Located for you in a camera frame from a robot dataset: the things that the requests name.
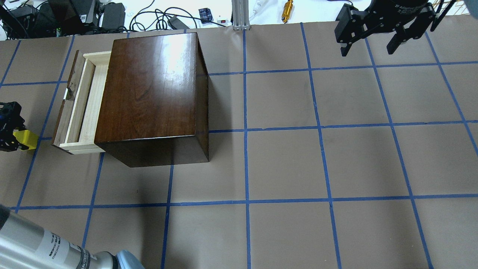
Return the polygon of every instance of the wooden box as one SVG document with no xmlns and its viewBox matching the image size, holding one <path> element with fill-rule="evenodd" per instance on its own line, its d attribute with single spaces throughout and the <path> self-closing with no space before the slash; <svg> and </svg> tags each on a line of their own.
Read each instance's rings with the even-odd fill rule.
<svg viewBox="0 0 478 269">
<path fill-rule="evenodd" d="M 208 78 L 196 33 L 119 39 L 111 52 L 80 55 L 55 146 L 106 151 L 129 167 L 208 161 Z"/>
</svg>

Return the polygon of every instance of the yellow screwdriver handle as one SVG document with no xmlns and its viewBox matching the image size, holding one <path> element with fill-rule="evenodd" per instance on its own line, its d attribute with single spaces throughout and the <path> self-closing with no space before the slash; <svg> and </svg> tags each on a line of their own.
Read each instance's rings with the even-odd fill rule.
<svg viewBox="0 0 478 269">
<path fill-rule="evenodd" d="M 292 12 L 292 2 L 293 0 L 288 0 L 284 5 L 284 11 L 282 12 L 282 22 L 287 23 L 289 18 L 291 17 Z"/>
</svg>

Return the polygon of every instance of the dark brown wooden box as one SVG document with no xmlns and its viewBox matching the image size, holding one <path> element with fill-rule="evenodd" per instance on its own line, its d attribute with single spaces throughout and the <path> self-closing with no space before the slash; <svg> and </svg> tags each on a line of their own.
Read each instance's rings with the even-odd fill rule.
<svg viewBox="0 0 478 269">
<path fill-rule="evenodd" d="M 207 162 L 207 84 L 196 33 L 115 40 L 95 144 L 129 167 Z"/>
</svg>

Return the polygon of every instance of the yellow cube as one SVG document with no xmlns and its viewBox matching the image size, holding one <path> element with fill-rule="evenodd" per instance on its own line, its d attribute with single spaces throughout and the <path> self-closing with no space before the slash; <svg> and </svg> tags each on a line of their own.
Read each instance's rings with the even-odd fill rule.
<svg viewBox="0 0 478 269">
<path fill-rule="evenodd" d="M 36 134 L 30 132 L 30 130 L 14 132 L 13 135 L 17 138 L 20 144 L 23 144 L 28 147 L 28 149 L 26 150 L 36 149 L 36 144 L 38 143 L 39 137 Z"/>
</svg>

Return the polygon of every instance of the yellow sponge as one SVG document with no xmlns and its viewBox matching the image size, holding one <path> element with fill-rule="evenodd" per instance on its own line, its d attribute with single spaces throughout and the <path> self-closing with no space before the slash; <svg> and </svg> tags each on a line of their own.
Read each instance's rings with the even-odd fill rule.
<svg viewBox="0 0 478 269">
<path fill-rule="evenodd" d="M 17 138 L 17 140 L 18 140 L 18 142 L 20 142 L 20 144 L 24 144 L 25 146 L 28 147 L 28 149 L 26 149 L 26 150 L 36 149 L 36 144 L 38 142 L 38 136 L 36 134 L 30 132 L 30 130 L 23 130 L 23 131 L 14 132 L 13 135 Z"/>
</svg>

